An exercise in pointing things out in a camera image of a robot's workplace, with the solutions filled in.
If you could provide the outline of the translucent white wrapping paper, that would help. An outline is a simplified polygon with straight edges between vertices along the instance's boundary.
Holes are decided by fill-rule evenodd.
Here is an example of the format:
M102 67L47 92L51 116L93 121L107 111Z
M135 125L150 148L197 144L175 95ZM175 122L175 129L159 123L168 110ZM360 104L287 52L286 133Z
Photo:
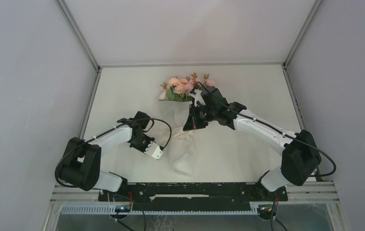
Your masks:
M192 130L183 130L189 116L190 105L190 101L159 100L162 118L172 128L171 140L167 146L167 157L170 168L174 173L187 177L193 175L197 157L194 132Z

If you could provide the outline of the pink fake flower stem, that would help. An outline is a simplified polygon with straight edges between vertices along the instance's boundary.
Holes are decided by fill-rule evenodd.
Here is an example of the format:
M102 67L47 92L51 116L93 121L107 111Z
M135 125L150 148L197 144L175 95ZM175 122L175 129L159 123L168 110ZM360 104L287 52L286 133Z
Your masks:
M190 91L193 85L188 79L173 77L164 82L161 87L163 92L158 98L160 101L189 102L192 100Z
M216 84L210 79L209 73L203 75L203 84L205 87L215 87Z
M190 92L193 91L197 87L197 82L200 81L197 73L192 73L187 76L185 79L182 79L182 83L185 89L185 94L190 96Z

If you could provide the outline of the cream printed ribbon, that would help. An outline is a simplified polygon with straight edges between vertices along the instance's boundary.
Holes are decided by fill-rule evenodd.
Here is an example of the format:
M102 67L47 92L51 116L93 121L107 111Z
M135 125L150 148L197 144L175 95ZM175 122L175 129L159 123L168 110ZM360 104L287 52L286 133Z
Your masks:
M192 135L192 130L184 131L182 127L177 127L174 131L172 138L178 140L188 140L192 137Z

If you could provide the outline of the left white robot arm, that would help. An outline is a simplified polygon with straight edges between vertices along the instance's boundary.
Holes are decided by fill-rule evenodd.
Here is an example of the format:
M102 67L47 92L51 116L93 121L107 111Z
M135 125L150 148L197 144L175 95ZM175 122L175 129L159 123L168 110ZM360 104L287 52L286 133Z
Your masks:
M129 188L123 184L124 179L115 173L103 171L101 158L118 145L129 143L130 148L156 160L161 159L164 154L162 147L145 133L150 121L151 117L138 111L133 118L119 119L113 128L88 141L71 138L54 172L57 183L84 191L106 190L118 201L126 199Z

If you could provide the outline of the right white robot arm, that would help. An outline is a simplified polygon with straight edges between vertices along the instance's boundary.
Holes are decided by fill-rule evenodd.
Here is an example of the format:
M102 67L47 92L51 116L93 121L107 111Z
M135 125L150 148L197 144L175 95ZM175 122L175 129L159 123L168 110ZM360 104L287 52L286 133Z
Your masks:
M261 119L238 102L228 103L215 87L201 87L189 94L193 99L184 131L206 128L216 121L257 137L281 157L280 166L258 179L256 193L260 199L269 200L277 189L288 184L302 186L322 162L310 132L304 129L294 132Z

